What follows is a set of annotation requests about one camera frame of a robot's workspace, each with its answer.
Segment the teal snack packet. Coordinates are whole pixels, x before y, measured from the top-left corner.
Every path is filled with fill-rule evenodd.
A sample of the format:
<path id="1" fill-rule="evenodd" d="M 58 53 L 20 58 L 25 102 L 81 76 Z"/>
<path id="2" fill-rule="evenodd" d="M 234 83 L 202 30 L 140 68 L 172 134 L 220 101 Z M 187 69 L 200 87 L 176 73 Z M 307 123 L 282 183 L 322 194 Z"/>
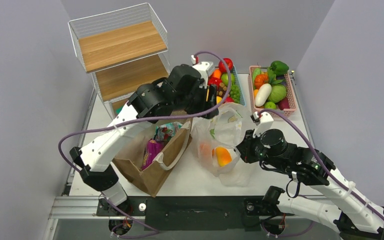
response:
<path id="1" fill-rule="evenodd" d="M 168 143 L 174 137 L 177 131 L 183 126 L 180 122 L 169 122 L 155 128 L 153 140 L 162 143 Z"/>

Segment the yellow orange mango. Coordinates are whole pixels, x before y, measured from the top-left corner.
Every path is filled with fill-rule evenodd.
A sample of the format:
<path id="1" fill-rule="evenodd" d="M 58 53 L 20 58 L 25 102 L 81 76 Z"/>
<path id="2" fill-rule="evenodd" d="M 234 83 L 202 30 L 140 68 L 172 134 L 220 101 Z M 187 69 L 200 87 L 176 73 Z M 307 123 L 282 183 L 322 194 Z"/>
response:
<path id="1" fill-rule="evenodd" d="M 224 147 L 216 147 L 212 150 L 212 156 L 215 157 L 217 164 L 220 167 L 224 167 L 232 162 L 232 156 L 230 152 Z"/>

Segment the clear plastic lemon-print bag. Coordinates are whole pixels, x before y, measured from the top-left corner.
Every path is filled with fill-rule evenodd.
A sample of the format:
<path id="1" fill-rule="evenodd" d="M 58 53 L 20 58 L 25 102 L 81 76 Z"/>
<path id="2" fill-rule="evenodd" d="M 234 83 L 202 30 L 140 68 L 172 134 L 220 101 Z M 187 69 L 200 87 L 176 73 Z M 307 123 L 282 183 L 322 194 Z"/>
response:
<path id="1" fill-rule="evenodd" d="M 254 169 L 243 162 L 236 146 L 244 139 L 247 130 L 253 130 L 255 125 L 251 120 L 251 112 L 238 103 L 224 103 L 218 109 L 219 114 L 212 119 L 200 118 L 192 127 L 192 150 L 199 164 L 226 187 L 245 187 L 249 184 Z M 215 157 L 210 162 L 202 164 L 199 160 L 198 147 L 200 143 L 210 143 L 212 149 L 226 148 L 232 162 L 220 167 Z"/>

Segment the orange fruit front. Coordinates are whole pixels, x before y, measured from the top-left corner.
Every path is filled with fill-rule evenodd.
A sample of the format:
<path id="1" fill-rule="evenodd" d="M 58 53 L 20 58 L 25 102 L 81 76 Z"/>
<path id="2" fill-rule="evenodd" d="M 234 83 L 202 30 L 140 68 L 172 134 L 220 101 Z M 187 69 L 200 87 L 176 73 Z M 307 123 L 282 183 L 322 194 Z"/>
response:
<path id="1" fill-rule="evenodd" d="M 213 159 L 212 145 L 207 142 L 198 145 L 198 158 L 202 164 L 206 164 Z"/>

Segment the purple snack packet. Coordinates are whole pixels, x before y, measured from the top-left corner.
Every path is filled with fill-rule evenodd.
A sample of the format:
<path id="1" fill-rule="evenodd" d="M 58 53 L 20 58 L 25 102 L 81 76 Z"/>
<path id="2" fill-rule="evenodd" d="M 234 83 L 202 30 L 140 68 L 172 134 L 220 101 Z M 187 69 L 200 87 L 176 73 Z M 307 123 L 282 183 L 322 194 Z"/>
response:
<path id="1" fill-rule="evenodd" d="M 164 149 L 163 141 L 150 139 L 145 146 L 141 170 L 145 170 L 154 161 L 155 157 Z"/>

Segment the brown jute tote bag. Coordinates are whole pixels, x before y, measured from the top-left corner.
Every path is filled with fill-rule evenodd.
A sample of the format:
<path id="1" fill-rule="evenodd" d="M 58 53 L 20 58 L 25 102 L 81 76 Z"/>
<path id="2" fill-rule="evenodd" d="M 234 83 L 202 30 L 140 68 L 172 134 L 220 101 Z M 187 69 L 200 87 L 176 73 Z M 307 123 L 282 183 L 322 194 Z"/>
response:
<path id="1" fill-rule="evenodd" d="M 152 155 L 146 150 L 147 144 L 156 134 L 157 127 L 174 122 L 174 119 L 160 120 L 141 130 L 133 139 L 127 141 L 127 145 L 112 160 L 116 169 L 129 183 L 152 197 L 157 196 L 191 141 L 193 120 L 179 119 L 181 127 L 161 151 Z"/>

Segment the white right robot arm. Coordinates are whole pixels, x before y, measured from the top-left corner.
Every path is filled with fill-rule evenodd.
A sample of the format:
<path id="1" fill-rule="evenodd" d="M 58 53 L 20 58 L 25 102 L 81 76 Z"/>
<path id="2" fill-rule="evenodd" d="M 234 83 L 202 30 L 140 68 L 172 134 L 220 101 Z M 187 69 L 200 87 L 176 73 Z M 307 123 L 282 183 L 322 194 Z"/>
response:
<path id="1" fill-rule="evenodd" d="M 287 175 L 297 186 L 308 186 L 323 194 L 331 204 L 290 194 L 286 188 L 270 186 L 262 200 L 255 203 L 270 215 L 292 214 L 319 224 L 343 240 L 384 240 L 384 207 L 369 206 L 369 201 L 346 180 L 322 152 L 288 143 L 279 129 L 260 136 L 247 130 L 235 151 L 248 164 L 258 163 L 268 172 Z"/>

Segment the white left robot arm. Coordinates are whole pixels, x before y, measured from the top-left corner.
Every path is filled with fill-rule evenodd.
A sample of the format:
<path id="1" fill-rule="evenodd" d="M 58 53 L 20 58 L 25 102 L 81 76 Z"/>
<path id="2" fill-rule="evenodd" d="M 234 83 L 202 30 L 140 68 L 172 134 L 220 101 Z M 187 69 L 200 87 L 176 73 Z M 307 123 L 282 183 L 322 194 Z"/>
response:
<path id="1" fill-rule="evenodd" d="M 174 111 L 185 111 L 187 119 L 216 116 L 218 110 L 211 108 L 217 103 L 217 87 L 208 85 L 214 70 L 210 61 L 193 66 L 181 64 L 175 66 L 169 76 L 140 85 L 103 134 L 83 147 L 70 150 L 72 160 L 81 167 L 83 182 L 102 192 L 116 215 L 129 210 L 129 201 L 111 166 L 114 157 L 140 132 L 159 120 L 168 119 Z"/>

